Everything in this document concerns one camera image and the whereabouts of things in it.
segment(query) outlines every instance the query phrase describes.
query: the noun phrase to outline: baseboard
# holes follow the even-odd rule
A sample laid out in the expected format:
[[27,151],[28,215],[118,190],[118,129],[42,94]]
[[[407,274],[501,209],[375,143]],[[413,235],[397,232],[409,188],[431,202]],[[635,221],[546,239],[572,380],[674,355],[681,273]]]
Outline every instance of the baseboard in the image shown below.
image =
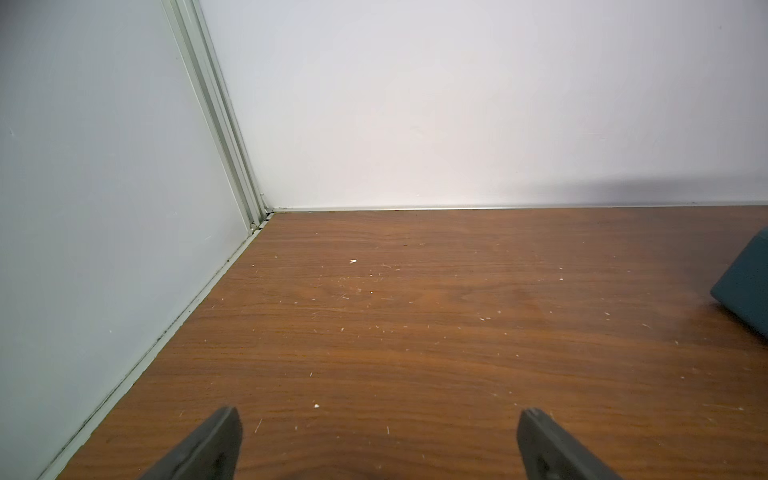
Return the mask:
[[168,340],[174,336],[176,331],[184,324],[189,318],[189,315],[197,308],[200,303],[205,300],[205,297],[214,288],[214,285],[218,283],[221,277],[230,269],[230,266],[237,260],[237,258],[245,251],[246,248],[253,242],[253,239],[261,232],[266,225],[266,222],[272,215],[267,216],[266,220],[259,225],[259,228],[254,231],[250,237],[248,237],[242,245],[232,254],[232,256],[224,263],[224,265],[214,274],[214,277],[206,284],[205,287],[194,297],[194,299],[187,305],[187,308],[176,317],[173,323],[163,332],[163,334],[157,339],[157,341],[150,347],[150,349],[141,357],[136,365],[131,368],[131,371],[118,383],[117,386],[109,393],[106,399],[91,413],[91,416],[83,423],[77,433],[69,439],[67,444],[56,455],[56,458],[48,464],[48,467],[40,474],[38,480],[55,480],[58,474],[64,470],[72,456],[79,450],[80,447],[91,437],[91,433],[99,426],[102,420],[112,410],[112,408],[118,403],[118,401],[125,395],[128,390],[131,389],[134,383],[139,379],[144,370],[152,363],[154,358],[163,349]]
[[518,204],[518,205],[404,205],[397,207],[272,207],[271,212],[343,212],[389,210],[520,210],[526,208],[642,208],[642,207],[733,207],[768,205],[768,200],[746,202],[686,202],[647,204]]

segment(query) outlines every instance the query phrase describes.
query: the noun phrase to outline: dark teal object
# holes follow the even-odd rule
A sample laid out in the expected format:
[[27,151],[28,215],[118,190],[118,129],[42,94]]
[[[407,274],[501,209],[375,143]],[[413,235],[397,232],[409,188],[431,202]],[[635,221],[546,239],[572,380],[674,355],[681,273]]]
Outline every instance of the dark teal object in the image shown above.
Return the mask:
[[710,293],[768,338],[768,227],[744,247]]

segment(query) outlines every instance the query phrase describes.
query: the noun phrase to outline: wood grain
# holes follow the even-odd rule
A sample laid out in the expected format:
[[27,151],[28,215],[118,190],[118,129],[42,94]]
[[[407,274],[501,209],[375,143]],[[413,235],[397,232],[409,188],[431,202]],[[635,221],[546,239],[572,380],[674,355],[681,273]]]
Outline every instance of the wood grain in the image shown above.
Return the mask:
[[766,344],[708,290],[767,224],[768,207],[277,214],[60,478],[136,478],[225,404],[239,480],[524,478],[527,406],[627,479],[763,478]]

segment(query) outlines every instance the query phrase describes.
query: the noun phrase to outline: wood-grain tabletop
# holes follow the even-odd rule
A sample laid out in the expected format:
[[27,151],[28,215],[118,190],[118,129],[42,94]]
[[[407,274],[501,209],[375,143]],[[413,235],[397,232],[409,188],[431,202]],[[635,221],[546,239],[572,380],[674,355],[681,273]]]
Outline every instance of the wood-grain tabletop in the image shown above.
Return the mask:
[[768,207],[276,214],[59,478],[136,478],[223,405],[238,480],[525,478],[529,406],[627,480],[765,478],[766,342],[709,288],[766,225]]

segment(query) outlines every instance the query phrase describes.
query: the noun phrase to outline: white wall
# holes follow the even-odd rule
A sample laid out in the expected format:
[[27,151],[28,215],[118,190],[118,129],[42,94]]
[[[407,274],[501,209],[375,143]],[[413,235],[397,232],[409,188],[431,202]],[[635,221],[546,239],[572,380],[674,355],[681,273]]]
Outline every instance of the white wall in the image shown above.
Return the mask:
[[760,0],[201,0],[274,207],[768,200]]
[[0,4],[0,478],[36,478],[245,240],[159,0]]

